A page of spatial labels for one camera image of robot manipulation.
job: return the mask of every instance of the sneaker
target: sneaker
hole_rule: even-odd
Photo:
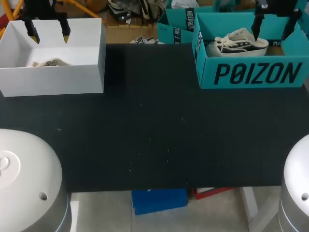
[[[261,57],[266,54],[268,47],[267,40],[257,38],[255,41],[245,28],[214,40],[206,48],[208,57]]]

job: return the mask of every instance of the blue box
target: blue box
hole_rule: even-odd
[[[169,25],[166,14],[162,15],[158,23],[158,39],[165,44],[192,43],[193,32],[182,30]]]
[[[213,6],[202,6],[187,9],[172,9],[171,2],[172,0],[168,0],[168,4],[166,6],[166,14],[168,16],[169,25],[192,32],[194,30],[196,13],[219,12],[220,7],[220,0],[214,0]]]
[[[251,31],[253,13],[197,14],[192,50],[201,88],[301,87],[309,74],[309,41],[300,26],[281,41],[287,17],[267,14],[260,38],[281,44],[284,55],[207,57],[203,41],[214,41],[240,28]]]
[[[186,206],[187,191],[179,189],[133,190],[133,207],[136,215]]]

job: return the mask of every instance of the tile floor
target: tile floor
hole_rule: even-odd
[[[266,199],[268,188],[255,191],[258,205]],[[239,189],[139,216],[134,214],[131,191],[74,193],[72,201],[78,202],[79,209],[71,232],[248,232]],[[280,232],[276,218],[264,232]]]

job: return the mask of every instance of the teal box lid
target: teal box lid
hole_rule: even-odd
[[[253,13],[197,14],[192,50],[201,88],[301,87],[309,74],[309,41],[300,26],[284,41],[287,17],[267,14],[260,38],[276,41],[284,55],[207,57],[204,41],[214,41],[240,28],[251,31]]]
[[[220,0],[214,0],[214,5],[212,6],[201,6],[187,9],[172,9],[171,2],[172,0],[168,0],[168,4],[166,7],[166,14],[168,16],[169,25],[192,32],[194,30],[196,13],[219,12],[220,7]]]
[[[193,32],[182,30],[169,25],[166,14],[158,20],[158,39],[165,44],[188,44],[192,43]]]

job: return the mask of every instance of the shoe box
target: shoe box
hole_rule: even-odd
[[[298,23],[309,39],[309,2],[307,3],[301,18],[298,20]]]
[[[0,41],[0,90],[5,97],[103,93],[106,33],[100,18],[68,19],[65,43],[58,20],[33,20],[39,44],[23,21],[10,21]],[[59,58],[69,65],[29,67]]]
[[[194,30],[194,19],[197,13],[209,13],[209,12],[219,12],[220,0],[201,0],[197,2],[200,6],[195,8],[178,8],[172,9],[172,0],[168,1],[166,7],[166,14],[169,20],[169,24],[173,27],[180,29],[193,31]]]
[[[207,57],[204,43],[224,37],[240,28],[251,31],[253,13],[197,14],[192,50],[201,88],[301,87],[309,74],[309,41],[295,25],[294,32],[281,40],[287,17],[267,14],[259,37],[270,46],[262,57]]]
[[[169,25],[166,14],[163,14],[157,23],[158,39],[164,44],[192,43],[193,32]]]

